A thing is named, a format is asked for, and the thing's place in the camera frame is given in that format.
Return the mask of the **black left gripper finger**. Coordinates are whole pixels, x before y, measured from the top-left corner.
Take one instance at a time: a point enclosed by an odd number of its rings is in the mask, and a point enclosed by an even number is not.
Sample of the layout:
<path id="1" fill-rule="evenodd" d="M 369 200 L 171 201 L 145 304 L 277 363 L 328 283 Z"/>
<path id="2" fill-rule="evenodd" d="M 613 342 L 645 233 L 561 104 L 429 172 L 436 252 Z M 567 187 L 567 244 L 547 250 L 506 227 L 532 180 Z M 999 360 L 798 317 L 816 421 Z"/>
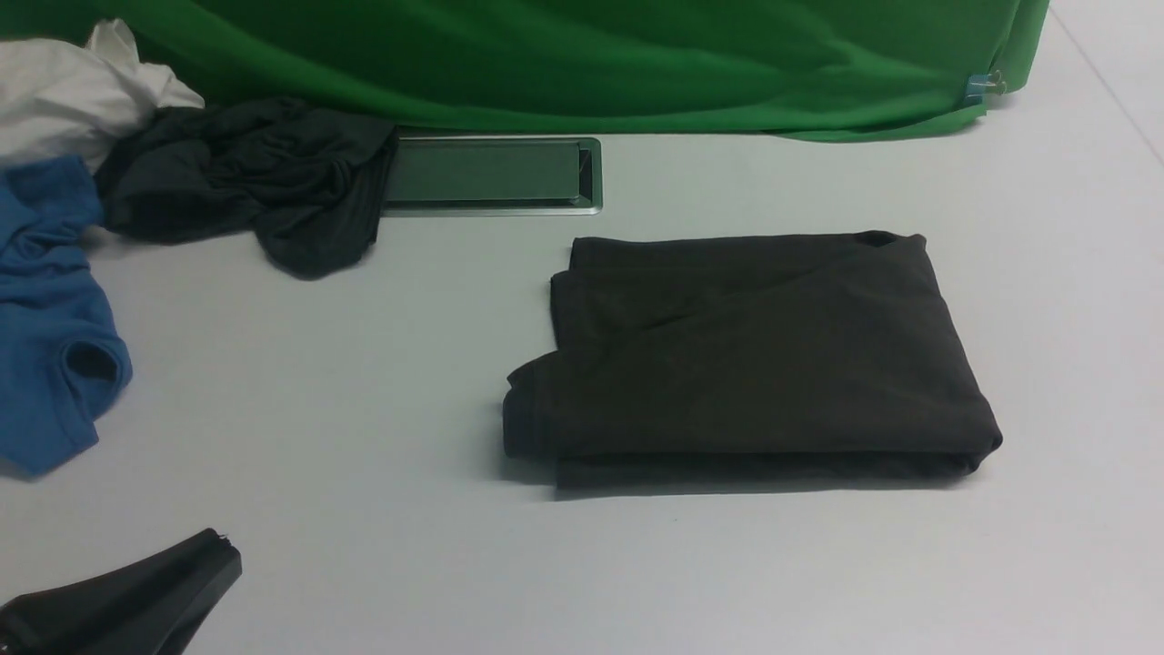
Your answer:
<path id="1" fill-rule="evenodd" d="M 17 596 L 1 610 L 5 654 L 182 654 L 242 574 L 228 537 L 204 529 L 130 565 Z"/>

